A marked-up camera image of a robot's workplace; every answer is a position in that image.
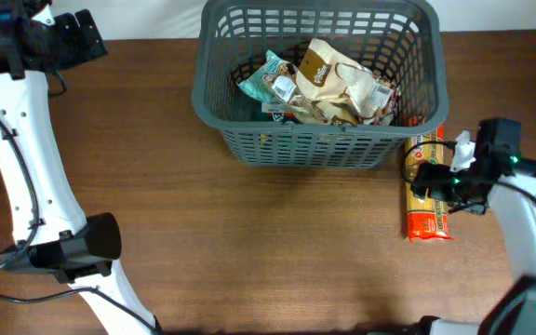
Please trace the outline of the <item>orange San Remo spaghetti packet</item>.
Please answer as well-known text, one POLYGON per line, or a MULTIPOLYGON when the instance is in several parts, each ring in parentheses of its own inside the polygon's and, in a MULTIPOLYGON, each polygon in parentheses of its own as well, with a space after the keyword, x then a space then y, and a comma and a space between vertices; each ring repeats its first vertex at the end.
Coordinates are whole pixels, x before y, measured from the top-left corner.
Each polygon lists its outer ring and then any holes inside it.
MULTIPOLYGON (((405 161, 406 176, 413 179, 420 164, 444 163, 444 147, 441 144, 425 144, 415 148, 405 161)), ((406 186, 408 239, 450 240, 447 208, 443 202, 429 197, 420 199, 406 186)))

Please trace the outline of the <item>beige dried mushroom pouch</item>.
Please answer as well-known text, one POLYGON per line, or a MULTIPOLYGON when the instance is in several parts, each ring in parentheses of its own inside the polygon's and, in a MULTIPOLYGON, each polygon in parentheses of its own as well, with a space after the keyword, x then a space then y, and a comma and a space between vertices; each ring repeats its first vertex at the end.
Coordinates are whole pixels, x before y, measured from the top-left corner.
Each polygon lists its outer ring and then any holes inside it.
POLYGON ((266 61, 261 69, 264 71, 261 76, 264 86, 301 123, 315 126, 358 124, 351 107, 344 101, 311 100, 303 95, 296 83, 297 68, 292 63, 273 58, 266 61))

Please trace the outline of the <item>beige white-contents pantry pouch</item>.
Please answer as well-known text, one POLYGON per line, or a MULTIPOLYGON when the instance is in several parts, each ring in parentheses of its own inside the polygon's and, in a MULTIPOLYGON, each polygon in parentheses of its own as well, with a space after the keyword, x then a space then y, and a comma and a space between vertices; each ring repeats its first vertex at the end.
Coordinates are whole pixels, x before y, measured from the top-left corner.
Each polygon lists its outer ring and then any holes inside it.
POLYGON ((313 110, 333 126, 389 126, 397 114, 396 85, 322 39, 311 40, 295 81, 313 110))

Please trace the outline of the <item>teal wet wipes packet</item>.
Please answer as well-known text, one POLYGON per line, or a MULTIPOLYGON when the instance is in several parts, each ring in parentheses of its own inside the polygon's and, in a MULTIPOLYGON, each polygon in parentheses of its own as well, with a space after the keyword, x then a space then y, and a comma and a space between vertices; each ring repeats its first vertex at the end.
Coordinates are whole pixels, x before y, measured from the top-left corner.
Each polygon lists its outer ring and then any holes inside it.
POLYGON ((273 51, 265 53, 266 62, 248 79, 238 84, 249 97, 262 103, 276 103, 278 98, 271 89, 270 82, 280 74, 295 77, 297 68, 287 60, 282 60, 273 51))

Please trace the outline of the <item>green Nescafe coffee bag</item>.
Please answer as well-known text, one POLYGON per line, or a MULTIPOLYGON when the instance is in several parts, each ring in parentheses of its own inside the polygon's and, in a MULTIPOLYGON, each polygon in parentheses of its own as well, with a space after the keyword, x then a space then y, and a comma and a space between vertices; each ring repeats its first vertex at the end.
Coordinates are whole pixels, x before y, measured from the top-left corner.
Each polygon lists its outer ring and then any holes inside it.
POLYGON ((287 105, 279 103, 262 103, 260 109, 261 121, 299 124, 295 114, 288 110, 287 105))

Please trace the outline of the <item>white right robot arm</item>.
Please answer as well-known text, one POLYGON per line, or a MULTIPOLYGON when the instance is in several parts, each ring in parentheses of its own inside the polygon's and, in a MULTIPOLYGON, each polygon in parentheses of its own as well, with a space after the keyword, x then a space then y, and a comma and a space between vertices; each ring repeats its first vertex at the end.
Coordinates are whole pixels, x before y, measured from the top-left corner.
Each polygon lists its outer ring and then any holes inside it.
POLYGON ((513 286, 480 323, 434 316, 416 325, 420 334, 536 334, 536 160, 521 153, 521 124, 505 118, 482 120, 476 136, 463 132, 444 142, 451 163, 420 163, 400 170, 411 192, 439 200, 449 212, 497 217, 510 259, 513 286))

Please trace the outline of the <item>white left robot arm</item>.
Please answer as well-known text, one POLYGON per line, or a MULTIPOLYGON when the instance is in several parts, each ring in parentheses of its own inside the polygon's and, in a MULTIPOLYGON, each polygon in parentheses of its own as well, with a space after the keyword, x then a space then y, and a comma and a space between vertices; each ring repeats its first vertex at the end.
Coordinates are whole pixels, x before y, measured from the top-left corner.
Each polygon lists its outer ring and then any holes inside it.
POLYGON ((0 1, 0 173, 13 224, 0 269, 54 276, 111 334, 158 334, 123 270, 115 217, 78 205, 50 120, 48 78, 106 53, 87 10, 57 15, 48 1, 0 1))

